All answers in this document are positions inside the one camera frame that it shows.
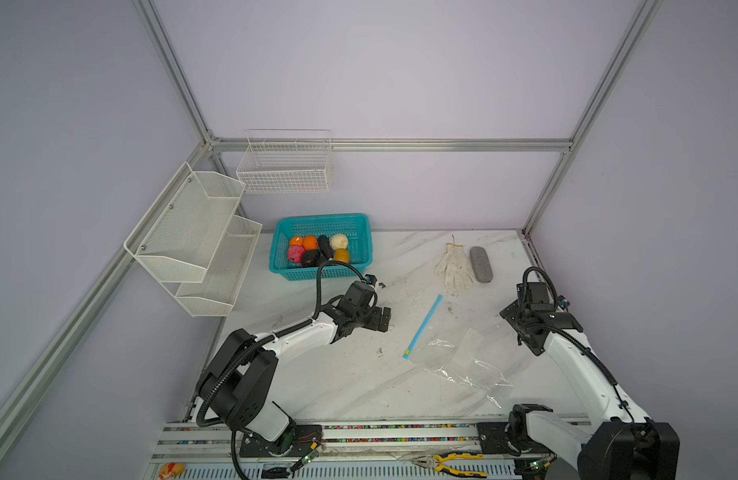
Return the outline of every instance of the yellow ball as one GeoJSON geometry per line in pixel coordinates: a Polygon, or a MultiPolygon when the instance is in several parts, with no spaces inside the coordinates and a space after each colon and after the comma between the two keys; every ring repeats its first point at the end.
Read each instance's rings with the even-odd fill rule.
{"type": "Polygon", "coordinates": [[[349,264],[351,262],[351,255],[344,248],[338,248],[335,250],[335,260],[349,264]]]}

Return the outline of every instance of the yellow pliers handle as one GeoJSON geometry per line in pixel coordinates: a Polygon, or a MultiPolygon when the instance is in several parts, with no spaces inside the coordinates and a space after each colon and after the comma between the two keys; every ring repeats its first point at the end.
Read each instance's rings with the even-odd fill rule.
{"type": "Polygon", "coordinates": [[[486,478],[487,477],[487,474],[483,472],[463,472],[461,470],[457,470],[455,468],[442,465],[444,462],[449,462],[450,460],[483,460],[482,454],[473,455],[470,453],[453,452],[447,455],[446,457],[436,455],[436,456],[433,456],[433,458],[436,460],[436,462],[439,463],[439,465],[434,468],[436,472],[443,472],[443,473],[452,475],[453,477],[460,477],[460,478],[486,478]]]}

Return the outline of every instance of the metal rod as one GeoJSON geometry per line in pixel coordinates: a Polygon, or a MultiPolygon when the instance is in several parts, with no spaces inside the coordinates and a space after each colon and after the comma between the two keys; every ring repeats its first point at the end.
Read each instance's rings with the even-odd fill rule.
{"type": "Polygon", "coordinates": [[[215,152],[211,154],[209,158],[211,159],[212,163],[214,163],[215,170],[217,170],[217,173],[223,174],[226,177],[230,177],[230,175],[228,175],[228,170],[225,169],[225,164],[222,163],[222,157],[220,156],[220,152],[215,152]]]}
{"type": "Polygon", "coordinates": [[[156,53],[161,58],[161,62],[166,69],[167,76],[170,78],[172,85],[174,85],[177,94],[180,96],[180,102],[185,110],[188,112],[188,117],[198,133],[199,137],[203,138],[205,142],[209,142],[211,134],[206,126],[206,121],[201,110],[199,110],[199,104],[195,100],[190,85],[188,84],[188,78],[185,76],[185,72],[182,70],[180,60],[177,59],[177,53],[175,52],[169,35],[166,33],[164,22],[161,19],[159,10],[153,0],[132,0],[140,14],[140,19],[145,25],[145,30],[150,36],[150,41],[153,43],[153,47],[156,49],[156,53]]]}
{"type": "Polygon", "coordinates": [[[537,203],[532,208],[532,212],[529,214],[526,225],[523,227],[523,232],[526,235],[530,235],[537,227],[539,218],[543,216],[545,209],[556,193],[558,186],[566,175],[568,168],[572,166],[577,152],[582,147],[583,142],[588,136],[590,129],[592,128],[595,119],[601,113],[604,104],[608,100],[612,93],[614,86],[622,76],[625,65],[628,63],[630,58],[633,56],[638,42],[643,38],[644,33],[652,23],[652,18],[659,10],[662,0],[642,0],[638,9],[633,14],[633,18],[630,21],[630,25],[625,30],[622,39],[614,51],[612,60],[609,62],[603,77],[601,77],[598,86],[593,92],[593,96],[588,102],[588,106],[585,109],[582,117],[579,119],[577,126],[572,135],[572,148],[569,152],[561,153],[561,157],[558,159],[556,167],[548,178],[548,182],[543,188],[543,192],[539,195],[537,203]]]}
{"type": "MultiPolygon", "coordinates": [[[[294,138],[267,140],[267,144],[292,142],[294,138]]],[[[245,138],[216,138],[211,146],[219,152],[243,151],[249,146],[245,138]]],[[[569,151],[567,138],[333,138],[332,151],[569,151]]]]}
{"type": "MultiPolygon", "coordinates": [[[[192,166],[204,158],[209,145],[203,141],[193,150],[187,160],[192,166]]],[[[172,182],[181,182],[182,178],[172,178],[172,182]]],[[[139,227],[149,229],[156,221],[159,213],[166,207],[171,198],[170,186],[167,186],[149,210],[150,221],[139,227]]],[[[84,343],[86,337],[94,329],[105,303],[116,291],[124,275],[134,264],[134,258],[122,247],[106,266],[104,272],[81,302],[70,314],[63,327],[30,368],[4,406],[0,410],[0,465],[4,462],[12,447],[17,444],[23,431],[30,424],[38,408],[43,404],[52,385],[73,358],[77,348],[84,343]]]]}
{"type": "Polygon", "coordinates": [[[543,266],[543,262],[539,259],[537,248],[535,248],[534,243],[532,242],[532,237],[528,235],[524,235],[523,232],[521,232],[521,230],[518,230],[518,229],[516,229],[516,233],[521,239],[521,245],[523,245],[524,251],[527,252],[529,262],[532,263],[532,266],[538,266],[539,268],[545,270],[545,266],[543,266]]]}
{"type": "MultiPolygon", "coordinates": [[[[217,344],[220,341],[220,335],[222,334],[222,328],[225,326],[225,321],[228,319],[227,316],[221,316],[219,321],[217,322],[217,327],[215,327],[215,332],[211,334],[211,341],[209,341],[209,345],[206,347],[206,352],[204,354],[204,361],[201,363],[201,368],[198,372],[196,372],[192,385],[195,385],[199,379],[201,378],[201,374],[204,372],[207,366],[209,366],[209,362],[212,358],[214,358],[215,355],[215,347],[217,347],[217,344]]],[[[188,398],[185,399],[185,402],[182,404],[182,411],[180,413],[180,417],[183,419],[183,422],[189,422],[191,417],[191,410],[195,406],[195,400],[199,398],[196,396],[194,392],[191,392],[188,394],[188,398]]]]}

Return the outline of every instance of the white wire basket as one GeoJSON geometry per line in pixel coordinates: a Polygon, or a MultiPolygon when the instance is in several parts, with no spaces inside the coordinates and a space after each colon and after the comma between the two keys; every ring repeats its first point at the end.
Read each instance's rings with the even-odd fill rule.
{"type": "Polygon", "coordinates": [[[150,230],[142,234],[146,214],[124,248],[191,316],[226,316],[241,290],[262,225],[235,215],[243,182],[196,172],[188,164],[172,183],[179,178],[184,179],[150,230]]]}
{"type": "Polygon", "coordinates": [[[247,130],[236,176],[248,194],[329,191],[333,159],[329,130],[247,130]]]}
{"type": "Polygon", "coordinates": [[[261,230],[262,225],[257,222],[237,215],[231,217],[204,281],[181,283],[174,295],[188,313],[227,316],[233,310],[261,230]]]}

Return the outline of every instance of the white work glove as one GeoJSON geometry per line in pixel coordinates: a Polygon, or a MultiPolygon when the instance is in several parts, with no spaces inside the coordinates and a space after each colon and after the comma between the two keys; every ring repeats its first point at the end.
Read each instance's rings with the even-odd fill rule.
{"type": "Polygon", "coordinates": [[[463,252],[462,245],[447,244],[447,253],[436,265],[434,272],[436,275],[446,272],[443,285],[459,291],[469,289],[476,281],[473,267],[470,266],[470,259],[463,252]]]}

